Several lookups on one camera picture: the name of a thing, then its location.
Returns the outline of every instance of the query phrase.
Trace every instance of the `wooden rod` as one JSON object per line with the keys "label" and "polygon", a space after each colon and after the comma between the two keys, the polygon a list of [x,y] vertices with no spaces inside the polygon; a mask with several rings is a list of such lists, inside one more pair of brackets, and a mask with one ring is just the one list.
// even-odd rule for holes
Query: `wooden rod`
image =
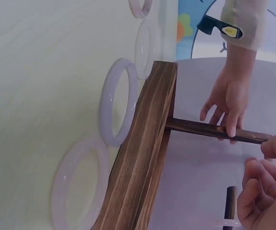
{"label": "wooden rod", "polygon": [[[237,202],[237,187],[231,186],[227,188],[226,206],[224,219],[235,219],[235,210]],[[223,230],[232,230],[232,227],[224,226]]]}
{"label": "wooden rod", "polygon": [[206,123],[181,120],[169,117],[166,122],[166,129],[180,132],[203,135],[207,137],[231,139],[241,142],[248,142],[253,144],[262,144],[269,140],[271,135],[264,133],[256,133],[246,130],[237,129],[236,135],[230,138],[226,132],[226,128],[222,126],[214,126]]}

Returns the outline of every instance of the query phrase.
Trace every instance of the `white ring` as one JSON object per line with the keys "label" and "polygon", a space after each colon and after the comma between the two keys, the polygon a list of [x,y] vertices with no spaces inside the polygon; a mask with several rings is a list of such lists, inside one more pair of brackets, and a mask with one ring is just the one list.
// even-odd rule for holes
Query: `white ring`
{"label": "white ring", "polygon": [[[139,79],[147,79],[152,71],[153,64],[155,61],[155,27],[149,21],[144,19],[141,23],[137,38],[136,38],[136,47],[134,54],[134,63],[137,68]],[[143,67],[143,56],[146,52],[145,47],[148,42],[148,56],[145,68]]]}
{"label": "white ring", "polygon": [[139,0],[129,0],[129,6],[134,17],[138,19],[144,19],[148,16],[151,10],[153,0],[144,0],[143,7],[141,9]]}
{"label": "white ring", "polygon": [[[122,126],[116,135],[112,133],[112,105],[115,90],[117,88],[120,76],[126,69],[129,79],[128,102],[125,118]],[[138,98],[138,74],[134,63],[128,59],[118,59],[111,67],[105,83],[100,99],[100,131],[107,145],[119,147],[127,138],[129,130],[132,126],[134,111]]]}
{"label": "white ring", "polygon": [[70,189],[70,182],[77,165],[86,156],[90,149],[96,149],[98,155],[98,182],[91,207],[89,208],[87,215],[81,221],[78,229],[90,230],[99,216],[109,182],[110,158],[107,146],[101,138],[84,139],[76,143],[64,157],[54,179],[51,197],[51,212],[53,224],[56,230],[69,230],[66,215],[66,202],[68,191]]}

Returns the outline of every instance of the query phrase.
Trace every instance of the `human arm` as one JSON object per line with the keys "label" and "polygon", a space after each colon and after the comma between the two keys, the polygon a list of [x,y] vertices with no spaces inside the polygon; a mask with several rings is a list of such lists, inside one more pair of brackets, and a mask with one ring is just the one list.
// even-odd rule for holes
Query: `human arm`
{"label": "human arm", "polygon": [[221,126],[226,127],[230,137],[234,137],[236,128],[243,127],[250,77],[265,33],[268,3],[269,0],[225,0],[222,10],[221,21],[239,27],[243,36],[236,39],[222,34],[227,42],[225,66],[201,109],[200,119],[204,121],[216,105],[210,124],[216,125],[223,116]]}

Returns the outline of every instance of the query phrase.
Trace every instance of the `burnt wood grain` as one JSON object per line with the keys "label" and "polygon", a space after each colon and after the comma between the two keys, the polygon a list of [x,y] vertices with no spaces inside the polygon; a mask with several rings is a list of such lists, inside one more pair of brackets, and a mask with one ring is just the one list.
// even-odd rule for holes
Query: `burnt wood grain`
{"label": "burnt wood grain", "polygon": [[187,121],[177,118],[169,117],[166,122],[166,128],[180,132],[203,135],[207,137],[231,139],[241,142],[248,142],[253,144],[262,144],[269,140],[271,135],[264,133],[256,133],[246,130],[237,129],[236,135],[230,138],[226,132],[226,128],[222,126],[214,126],[206,123]]}
{"label": "burnt wood grain", "polygon": [[169,139],[165,126],[176,75],[177,63],[154,62],[93,230],[147,229]]}
{"label": "burnt wood grain", "polygon": [[[237,204],[237,187],[230,186],[227,188],[226,206],[225,206],[225,219],[235,219]],[[223,230],[232,230],[233,227],[224,226]]]}

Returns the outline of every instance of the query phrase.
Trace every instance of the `yellow label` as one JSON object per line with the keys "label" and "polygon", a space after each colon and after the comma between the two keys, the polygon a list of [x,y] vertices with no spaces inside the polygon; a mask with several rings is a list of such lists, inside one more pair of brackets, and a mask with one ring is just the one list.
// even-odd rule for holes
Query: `yellow label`
{"label": "yellow label", "polygon": [[236,37],[238,30],[236,28],[227,26],[222,28],[223,32],[227,34],[229,37]]}

